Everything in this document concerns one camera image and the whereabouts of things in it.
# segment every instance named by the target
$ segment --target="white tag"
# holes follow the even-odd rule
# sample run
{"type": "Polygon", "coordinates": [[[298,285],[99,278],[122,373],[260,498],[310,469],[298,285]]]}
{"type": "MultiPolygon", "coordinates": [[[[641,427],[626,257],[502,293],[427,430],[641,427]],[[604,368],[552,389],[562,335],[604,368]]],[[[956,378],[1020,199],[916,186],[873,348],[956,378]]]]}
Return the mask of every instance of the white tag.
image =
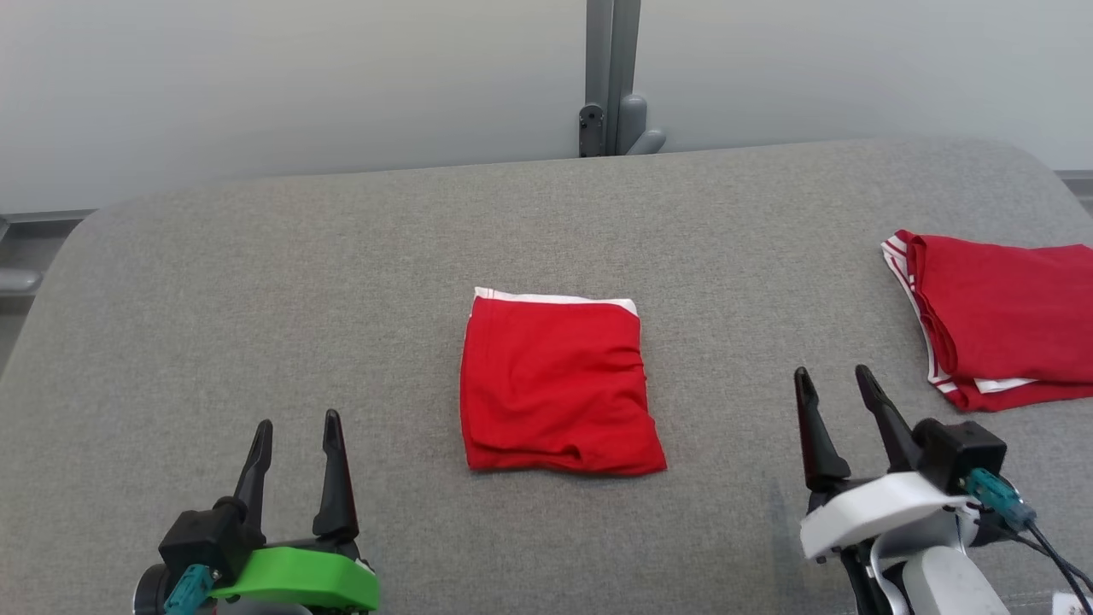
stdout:
{"type": "Polygon", "coordinates": [[[1082,615],[1082,613],[1085,613],[1082,603],[1078,602],[1078,596],[1074,594],[1056,592],[1051,599],[1051,615],[1082,615]]]}

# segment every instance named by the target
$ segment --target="folded red cloth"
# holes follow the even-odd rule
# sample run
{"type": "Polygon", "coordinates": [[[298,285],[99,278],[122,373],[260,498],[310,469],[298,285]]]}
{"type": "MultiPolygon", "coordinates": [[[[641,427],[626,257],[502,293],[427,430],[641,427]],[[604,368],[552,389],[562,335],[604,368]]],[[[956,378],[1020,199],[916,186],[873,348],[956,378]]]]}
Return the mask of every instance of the folded red cloth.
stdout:
{"type": "Polygon", "coordinates": [[[475,288],[459,410],[471,470],[668,468],[634,301],[475,288]]]}
{"type": "Polygon", "coordinates": [[[922,326],[927,378],[960,410],[1093,397],[1093,249],[903,229],[881,249],[922,326]]]}

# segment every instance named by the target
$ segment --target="teal connector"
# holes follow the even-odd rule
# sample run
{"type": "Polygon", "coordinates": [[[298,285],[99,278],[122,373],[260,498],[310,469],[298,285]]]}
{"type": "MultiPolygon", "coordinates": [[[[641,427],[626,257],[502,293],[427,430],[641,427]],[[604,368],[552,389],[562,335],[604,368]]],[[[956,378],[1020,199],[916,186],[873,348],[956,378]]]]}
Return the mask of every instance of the teal connector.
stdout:
{"type": "Polygon", "coordinates": [[[212,572],[208,566],[195,564],[183,572],[183,578],[163,604],[166,615],[193,615],[212,592],[212,572]]]}
{"type": "Polygon", "coordinates": [[[983,506],[995,509],[1015,532],[1026,530],[1036,520],[1036,511],[1024,504],[1013,487],[982,468],[961,480],[961,486],[983,506]]]}

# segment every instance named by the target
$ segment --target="white trim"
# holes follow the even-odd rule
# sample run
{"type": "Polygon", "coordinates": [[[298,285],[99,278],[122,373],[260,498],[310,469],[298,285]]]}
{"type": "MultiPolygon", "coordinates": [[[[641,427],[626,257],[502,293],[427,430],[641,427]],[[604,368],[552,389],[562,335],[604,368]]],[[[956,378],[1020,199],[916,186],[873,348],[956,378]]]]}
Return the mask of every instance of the white trim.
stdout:
{"type": "MultiPolygon", "coordinates": [[[[918,311],[918,301],[915,300],[915,277],[909,271],[907,271],[907,257],[893,249],[889,245],[890,243],[900,249],[903,249],[904,252],[907,250],[907,244],[900,237],[892,235],[886,241],[881,244],[881,252],[884,256],[884,263],[888,264],[889,269],[892,269],[896,281],[900,282],[904,292],[907,293],[907,298],[910,299],[912,309],[915,311],[915,317],[918,320],[918,327],[922,329],[922,338],[926,340],[926,357],[928,362],[926,380],[928,380],[933,387],[937,387],[938,391],[941,391],[942,393],[956,391],[956,386],[953,385],[952,378],[941,369],[940,365],[938,365],[937,357],[933,355],[933,346],[930,345],[930,335],[926,332],[926,328],[922,327],[922,315],[918,311]]],[[[1029,378],[1007,378],[1002,380],[976,378],[973,379],[973,382],[975,382],[975,388],[979,390],[979,393],[986,395],[990,393],[1001,393],[1002,391],[1016,389],[1018,387],[1023,387],[1030,382],[1036,381],[1029,378]]]]}
{"type": "Polygon", "coordinates": [[[474,286],[474,296],[496,298],[498,300],[516,300],[520,303],[607,303],[618,305],[631,315],[637,316],[637,305],[631,298],[585,298],[584,296],[566,296],[564,294],[510,294],[492,287],[474,286]]]}

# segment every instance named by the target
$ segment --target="floor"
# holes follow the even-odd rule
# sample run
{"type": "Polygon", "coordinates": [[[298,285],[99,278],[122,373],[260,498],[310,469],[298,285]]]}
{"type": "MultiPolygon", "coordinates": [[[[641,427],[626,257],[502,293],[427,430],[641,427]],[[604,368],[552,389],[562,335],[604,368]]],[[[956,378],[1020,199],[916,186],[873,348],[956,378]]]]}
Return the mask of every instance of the floor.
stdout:
{"type": "MultiPolygon", "coordinates": [[[[1090,215],[1093,215],[1093,178],[1090,174],[1061,178],[1078,197],[1090,215]]],[[[7,234],[0,235],[0,267],[17,269],[49,268],[57,250],[79,221],[27,222],[12,224],[7,234]]],[[[33,296],[0,294],[0,374],[15,346],[26,315],[31,311],[33,296]]]]}

